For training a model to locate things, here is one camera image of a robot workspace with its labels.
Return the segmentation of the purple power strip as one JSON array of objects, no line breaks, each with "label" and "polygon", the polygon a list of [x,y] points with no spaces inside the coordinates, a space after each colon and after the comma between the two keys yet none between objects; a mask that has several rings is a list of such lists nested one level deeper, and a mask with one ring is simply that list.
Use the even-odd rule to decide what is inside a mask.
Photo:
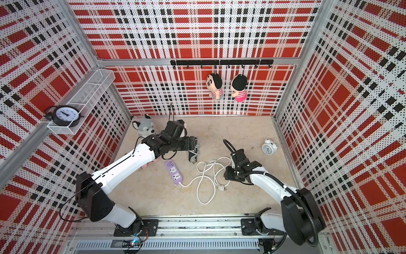
[{"label": "purple power strip", "polygon": [[170,176],[174,182],[175,185],[179,185],[182,182],[182,176],[180,174],[179,169],[173,162],[173,160],[167,160],[165,162],[166,169],[170,173]]}]

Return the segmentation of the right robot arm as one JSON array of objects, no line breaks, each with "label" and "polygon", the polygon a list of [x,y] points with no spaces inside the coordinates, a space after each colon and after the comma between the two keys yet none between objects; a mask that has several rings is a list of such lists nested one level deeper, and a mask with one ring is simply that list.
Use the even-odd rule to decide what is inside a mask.
[{"label": "right robot arm", "polygon": [[249,161],[244,150],[232,151],[232,165],[226,167],[227,181],[255,185],[264,190],[280,205],[280,210],[264,208],[256,213],[253,231],[268,235],[273,230],[283,232],[297,245],[312,247],[319,244],[319,233],[326,228],[314,196],[306,189],[297,189],[270,174],[260,163]]}]

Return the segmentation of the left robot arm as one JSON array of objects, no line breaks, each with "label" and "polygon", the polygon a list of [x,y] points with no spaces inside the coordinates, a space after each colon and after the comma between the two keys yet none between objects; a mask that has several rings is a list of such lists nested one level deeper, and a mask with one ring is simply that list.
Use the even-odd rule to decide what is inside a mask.
[{"label": "left robot arm", "polygon": [[143,138],[118,161],[92,174],[78,175],[75,201],[90,221],[112,222],[123,234],[137,235],[144,228],[142,218],[132,208],[112,201],[109,193],[148,163],[168,152],[193,151],[197,144],[196,137],[188,136],[183,120],[168,121],[163,131]]}]

